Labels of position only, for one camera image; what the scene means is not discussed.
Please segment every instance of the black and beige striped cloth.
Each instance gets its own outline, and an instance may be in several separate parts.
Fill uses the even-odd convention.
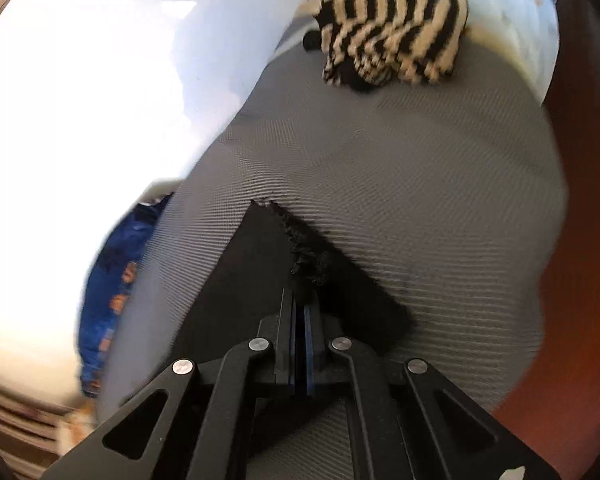
[[[304,46],[326,54],[328,84],[437,82],[452,73],[467,15],[467,0],[323,0],[320,37],[308,33]]]

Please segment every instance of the white fabric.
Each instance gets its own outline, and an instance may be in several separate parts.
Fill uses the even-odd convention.
[[[147,185],[189,173],[302,1],[10,1],[0,16],[0,384],[74,403],[77,312],[104,238]],[[509,43],[540,51],[531,73],[543,96],[557,33],[546,46],[538,31],[555,25],[551,2],[539,7],[546,16],[526,0],[470,5],[474,16],[510,11]]]

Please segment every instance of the blue floral cloth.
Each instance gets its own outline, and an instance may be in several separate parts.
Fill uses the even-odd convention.
[[[153,204],[136,205],[113,229],[91,269],[78,328],[80,383],[88,397],[96,397],[100,391],[100,373],[138,263],[170,198],[171,194]]]

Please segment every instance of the silver rivet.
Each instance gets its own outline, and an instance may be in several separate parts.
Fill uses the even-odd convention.
[[[423,374],[427,371],[427,364],[422,359],[412,359],[407,364],[407,368],[412,374]]]
[[[351,339],[348,337],[337,337],[333,341],[331,341],[331,346],[333,346],[336,350],[349,350],[351,348]]]
[[[188,359],[180,359],[179,361],[174,362],[171,369],[178,375],[187,375],[193,370],[193,363]]]
[[[249,348],[254,352],[262,352],[269,348],[269,341],[264,339],[263,337],[257,337],[256,339],[252,339],[249,341]]]

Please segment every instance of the reddish brown wooden floor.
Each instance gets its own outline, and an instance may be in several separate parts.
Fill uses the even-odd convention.
[[[558,0],[558,14],[546,108],[570,206],[541,281],[544,343],[496,416],[575,480],[600,452],[600,19],[587,0]]]

